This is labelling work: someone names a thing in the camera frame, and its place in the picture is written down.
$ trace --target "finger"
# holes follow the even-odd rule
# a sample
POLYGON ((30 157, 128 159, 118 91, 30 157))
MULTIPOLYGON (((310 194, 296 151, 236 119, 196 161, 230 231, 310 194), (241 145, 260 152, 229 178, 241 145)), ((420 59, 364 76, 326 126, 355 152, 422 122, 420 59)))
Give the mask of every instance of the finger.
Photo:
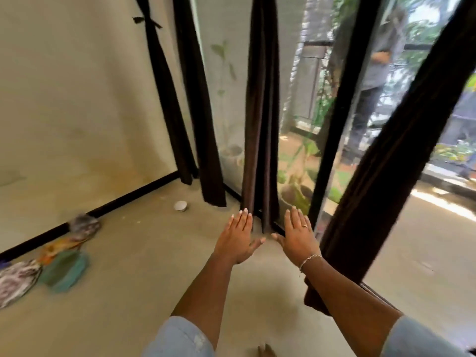
POLYGON ((251 256, 265 241, 265 237, 253 240, 248 247, 248 254, 251 256))
POLYGON ((289 233, 293 229, 293 224, 291 223, 291 211, 286 210, 284 213, 284 231, 289 233))
POLYGON ((248 217, 248 210, 245 208, 243 209, 243 213, 241 213, 241 218, 239 219, 239 222, 237 225, 237 228, 239 230, 243 230, 245 228, 245 224, 248 219, 247 217, 248 217))
POLYGON ((301 221, 299 220, 299 214, 296 206, 291 208, 291 222, 293 223, 294 229, 299 229, 301 221))
POLYGON ((304 217, 304 214, 302 213, 302 210, 298 209, 298 210, 297 210, 297 215, 299 216, 299 224, 300 224, 300 227, 307 229, 306 219, 305 219, 305 217, 304 217))
POLYGON ((274 240, 276 240, 281 246, 284 246, 284 237, 281 234, 273 233, 271 234, 274 240))
POLYGON ((235 219, 235 215, 232 214, 231 217, 228 219, 227 224, 225 225, 225 230, 228 230, 231 227, 231 223, 233 223, 234 219, 235 219))
POLYGON ((251 233, 251 230, 253 229, 253 216, 251 213, 248 213, 248 216, 246 218, 246 224, 243 230, 247 233, 251 233))
POLYGON ((312 232, 312 224, 311 224, 311 221, 309 220, 309 217, 305 216, 304 219, 306 220, 307 227, 312 232))
POLYGON ((233 220, 233 223, 231 223, 231 228, 236 228, 238 223, 239 223, 239 220, 241 219, 241 215, 243 214, 243 210, 240 210, 238 215, 235 216, 235 219, 233 220))

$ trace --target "curtain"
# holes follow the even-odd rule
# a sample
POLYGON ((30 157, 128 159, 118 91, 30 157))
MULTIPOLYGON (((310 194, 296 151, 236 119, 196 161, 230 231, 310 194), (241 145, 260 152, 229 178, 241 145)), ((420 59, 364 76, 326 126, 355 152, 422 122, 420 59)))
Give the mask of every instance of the curtain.
POLYGON ((210 96, 190 0, 172 1, 178 53, 193 123, 203 199, 212 205, 226 207, 223 175, 213 131, 210 96))
POLYGON ((133 19, 137 24, 142 22, 145 24, 150 63, 162 105, 165 124, 169 132, 175 163, 182 183, 190 185, 193 178, 198 177, 198 170, 185 130, 172 75, 158 41, 156 28, 161 29, 162 27, 150 18, 149 0, 136 1, 144 16, 133 17, 133 19))
POLYGON ((241 208, 262 211, 263 232, 279 217, 279 44, 276 0, 253 0, 248 50, 241 208))
MULTIPOLYGON (((352 281, 360 283, 377 256, 475 67, 476 0, 462 0, 325 231, 323 257, 352 281)), ((327 312, 312 287, 304 302, 327 312)))

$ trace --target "light blue sleeve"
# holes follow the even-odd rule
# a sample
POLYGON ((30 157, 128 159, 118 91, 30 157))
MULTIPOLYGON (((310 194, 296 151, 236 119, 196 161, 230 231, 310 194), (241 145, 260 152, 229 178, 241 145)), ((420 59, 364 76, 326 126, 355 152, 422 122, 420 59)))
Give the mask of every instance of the light blue sleeve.
POLYGON ((170 317, 143 357, 213 357, 213 346, 196 325, 183 317, 170 317))
POLYGON ((468 357, 472 356, 437 336, 415 320, 402 316, 393 325, 381 357, 468 357))

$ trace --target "pile of fabric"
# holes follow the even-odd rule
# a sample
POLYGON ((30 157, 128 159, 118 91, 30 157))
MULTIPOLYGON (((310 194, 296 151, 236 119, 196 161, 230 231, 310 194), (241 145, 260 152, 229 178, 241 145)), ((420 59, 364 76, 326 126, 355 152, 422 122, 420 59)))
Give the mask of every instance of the pile of fabric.
POLYGON ((37 281, 59 293, 69 290, 81 278, 89 258, 80 248, 101 224, 87 214, 80 214, 68 224, 71 234, 46 244, 39 258, 0 263, 0 309, 20 299, 37 281))

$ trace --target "bracelet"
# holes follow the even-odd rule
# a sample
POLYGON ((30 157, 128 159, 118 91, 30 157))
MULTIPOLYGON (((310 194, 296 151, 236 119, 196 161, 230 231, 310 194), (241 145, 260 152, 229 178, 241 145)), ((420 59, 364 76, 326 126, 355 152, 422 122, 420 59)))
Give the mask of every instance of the bracelet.
POLYGON ((310 257, 307 257, 304 262, 301 263, 301 265, 299 266, 299 271, 302 273, 302 267, 304 266, 304 264, 306 264, 306 262, 314 257, 321 257, 322 258, 322 255, 320 254, 313 254, 312 256, 310 257))

